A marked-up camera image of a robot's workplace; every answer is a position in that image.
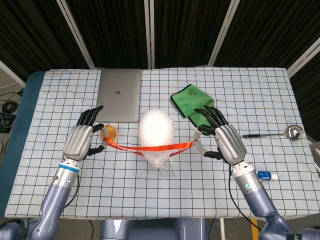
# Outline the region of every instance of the metal ladle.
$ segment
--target metal ladle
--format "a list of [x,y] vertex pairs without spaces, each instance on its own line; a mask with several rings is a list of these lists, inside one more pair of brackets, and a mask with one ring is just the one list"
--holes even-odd
[[298,125],[290,125],[285,129],[283,133],[248,134],[248,135],[242,135],[241,138],[248,139],[248,138],[266,138],[266,137],[284,136],[291,141],[296,141],[301,139],[303,135],[304,135],[304,130],[302,129],[302,127]]

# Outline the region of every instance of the clear acrylic stand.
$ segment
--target clear acrylic stand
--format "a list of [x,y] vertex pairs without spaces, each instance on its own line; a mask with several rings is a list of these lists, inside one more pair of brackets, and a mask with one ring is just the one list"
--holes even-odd
[[176,176],[175,169],[171,161],[171,157],[169,157],[168,159],[169,161],[166,161],[162,167],[158,168],[163,180],[171,179]]

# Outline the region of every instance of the small bottle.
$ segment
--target small bottle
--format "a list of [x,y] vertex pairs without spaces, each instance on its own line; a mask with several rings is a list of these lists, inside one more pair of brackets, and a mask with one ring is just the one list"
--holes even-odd
[[278,174],[274,171],[258,171],[257,175],[260,179],[266,181],[279,180]]

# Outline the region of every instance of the table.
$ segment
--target table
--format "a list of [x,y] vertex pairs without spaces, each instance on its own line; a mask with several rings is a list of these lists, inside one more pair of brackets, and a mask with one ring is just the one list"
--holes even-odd
[[[285,69],[169,68],[142,70],[140,118],[161,108],[173,120],[174,142],[191,140],[194,126],[179,114],[170,95],[194,84],[215,99],[216,107],[239,134],[277,133],[302,126]],[[46,72],[28,137],[6,208],[7,217],[38,217],[41,203],[62,158],[68,132],[80,113],[95,107],[99,70],[60,69]],[[138,123],[111,123],[119,128],[117,142],[137,146]],[[202,145],[215,150],[212,137]],[[92,144],[99,144],[98,134]],[[263,185],[285,218],[320,212],[320,184],[306,137],[244,139],[247,162],[257,170],[277,172],[279,181]],[[238,217],[228,193],[228,165],[202,157],[192,148],[172,158],[175,178],[163,180],[157,169],[133,153],[107,148],[81,164],[78,196],[65,218]],[[236,183],[232,195],[247,216],[251,211]]]

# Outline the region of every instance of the ladle handle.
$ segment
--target ladle handle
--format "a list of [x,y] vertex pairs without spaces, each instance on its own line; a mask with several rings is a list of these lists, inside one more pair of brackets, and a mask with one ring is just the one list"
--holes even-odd
[[253,138],[267,138],[271,136],[283,136],[283,133],[277,133],[277,134],[248,134],[248,135],[242,135],[241,138],[243,139],[253,139]]

